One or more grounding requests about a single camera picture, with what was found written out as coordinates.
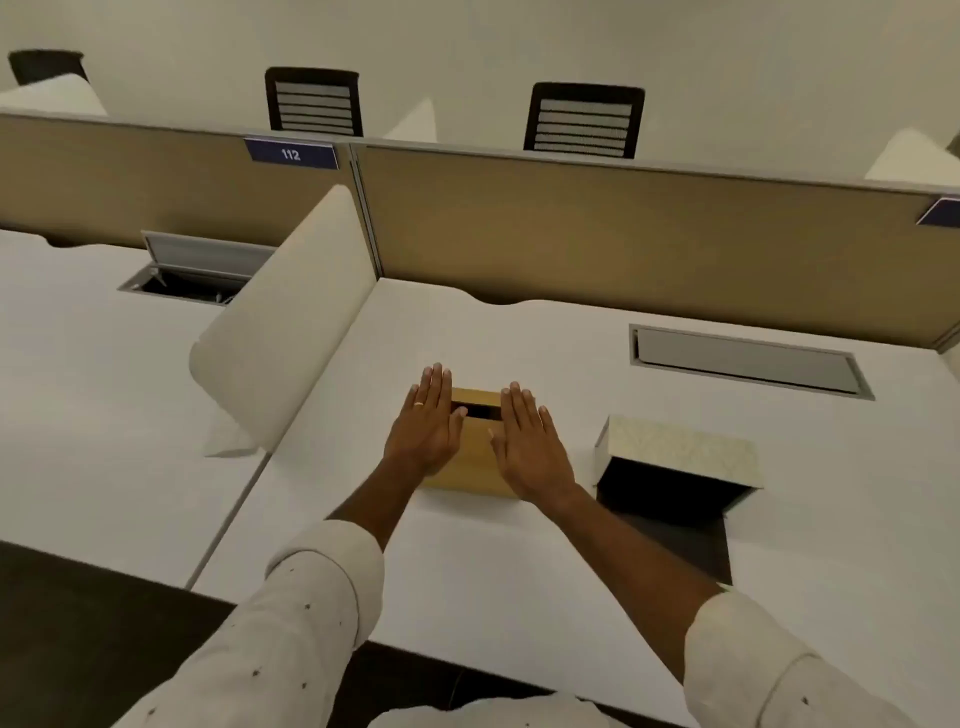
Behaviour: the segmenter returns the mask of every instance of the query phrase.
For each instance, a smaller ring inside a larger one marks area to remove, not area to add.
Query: blue sign
[[[332,144],[247,137],[247,151],[253,161],[293,164],[298,167],[339,169]]]
[[[942,197],[933,204],[917,225],[935,225],[938,228],[960,228],[960,200]]]

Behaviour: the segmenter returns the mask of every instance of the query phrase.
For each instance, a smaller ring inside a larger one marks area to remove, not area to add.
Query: white desk
[[[876,401],[634,367],[628,324],[854,352]],[[566,303],[494,306],[381,280],[201,574],[237,600],[380,456],[404,393],[511,379],[550,406],[581,482],[610,413],[757,442],[767,488],[729,518],[734,584],[928,728],[960,715],[960,387],[935,352]],[[419,492],[372,639],[693,725],[681,688],[530,504]]]
[[[202,457],[220,308],[116,290],[148,261],[0,231],[0,540],[183,587],[261,458]]]

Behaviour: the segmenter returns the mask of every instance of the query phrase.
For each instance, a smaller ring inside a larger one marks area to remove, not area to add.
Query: cardboard box
[[[481,496],[516,498],[516,494],[500,477],[496,456],[490,447],[489,430],[503,434],[500,418],[500,393],[478,389],[453,388],[451,411],[463,405],[467,408],[460,451],[436,475],[426,478],[423,485],[448,491],[464,491]]]
[[[752,442],[611,415],[595,448],[597,500],[613,511],[702,526],[762,488]]]

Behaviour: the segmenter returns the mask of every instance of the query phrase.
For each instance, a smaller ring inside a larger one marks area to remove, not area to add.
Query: white shirt
[[[380,616],[383,554],[359,526],[324,521],[303,531],[170,680],[139,700],[118,728],[325,726],[350,655]],[[704,604],[686,634],[684,695],[703,728],[914,726],[737,593]],[[620,725],[571,695],[496,698],[449,713],[390,711],[375,728],[465,726],[610,728]]]

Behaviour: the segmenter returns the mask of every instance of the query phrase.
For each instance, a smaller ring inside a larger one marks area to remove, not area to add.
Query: hand
[[[467,409],[450,414],[453,375],[438,362],[407,393],[383,448],[383,459],[411,469],[417,482],[440,471],[460,449]]]
[[[500,415],[504,434],[491,437],[500,474],[518,496],[550,516],[567,496],[582,491],[553,418],[516,382],[500,393]]]

